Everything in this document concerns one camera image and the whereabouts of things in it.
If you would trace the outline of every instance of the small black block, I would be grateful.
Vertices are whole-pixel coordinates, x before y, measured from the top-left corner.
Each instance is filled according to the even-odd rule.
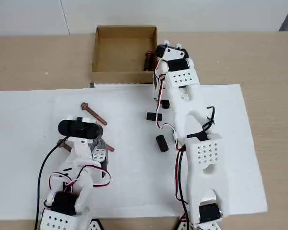
[[[157,136],[156,140],[157,140],[157,143],[161,152],[168,151],[168,144],[163,135]]]
[[[147,121],[155,121],[156,120],[156,113],[147,112],[146,120]],[[162,121],[162,114],[158,114],[157,121]]]
[[[161,100],[161,107],[163,109],[168,109],[169,108],[169,100]]]

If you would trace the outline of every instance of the white wall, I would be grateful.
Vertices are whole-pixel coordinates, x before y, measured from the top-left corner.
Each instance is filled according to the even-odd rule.
[[[0,0],[0,35],[67,35],[60,0]]]
[[[0,35],[92,33],[101,24],[278,31],[287,13],[288,0],[0,0]]]

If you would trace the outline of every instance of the cardboard box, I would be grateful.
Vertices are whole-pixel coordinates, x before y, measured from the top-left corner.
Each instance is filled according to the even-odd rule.
[[[155,26],[98,26],[95,36],[92,80],[95,83],[148,83],[145,54],[157,46]]]

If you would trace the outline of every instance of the screw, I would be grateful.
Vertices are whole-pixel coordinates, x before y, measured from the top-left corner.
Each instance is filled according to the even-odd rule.
[[[110,146],[110,145],[108,145],[108,144],[106,144],[106,146],[107,146],[107,149],[108,149],[109,151],[114,152],[115,149],[114,149],[112,146]]]
[[[63,139],[60,139],[58,141],[58,144],[61,142],[61,144],[59,145],[59,148],[65,148],[68,152],[71,152],[72,148],[68,144],[66,144],[65,141],[64,142],[62,142],[62,141],[63,141]]]
[[[96,112],[94,112],[89,106],[88,103],[83,102],[81,104],[81,108],[82,110],[86,110],[90,115],[92,115],[93,117],[95,117],[98,121],[100,121],[100,123],[102,123],[104,126],[106,126],[108,123],[102,119]]]

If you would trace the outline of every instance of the perforated plate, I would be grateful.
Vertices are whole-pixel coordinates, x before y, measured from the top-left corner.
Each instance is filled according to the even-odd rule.
[[[215,221],[210,221],[207,223],[199,224],[197,227],[189,227],[189,230],[221,230],[221,228],[218,226],[218,224]],[[176,228],[176,230],[187,230],[187,224],[186,222],[181,222],[179,226]]]
[[[221,157],[220,140],[202,141],[197,145],[198,164],[205,169],[210,164],[220,161]]]
[[[169,61],[169,60],[180,59],[183,57],[184,57],[183,51],[167,47],[164,51],[162,58],[165,59],[166,61]]]
[[[200,227],[202,230],[221,230],[215,221],[199,224],[198,227]]]
[[[195,69],[168,72],[166,79],[171,87],[199,84]]]
[[[106,150],[95,149],[92,155],[93,155],[93,160],[98,161],[98,162],[104,162],[106,158]]]
[[[93,219],[87,230],[104,230],[98,219]]]
[[[77,230],[78,217],[44,210],[40,230]]]

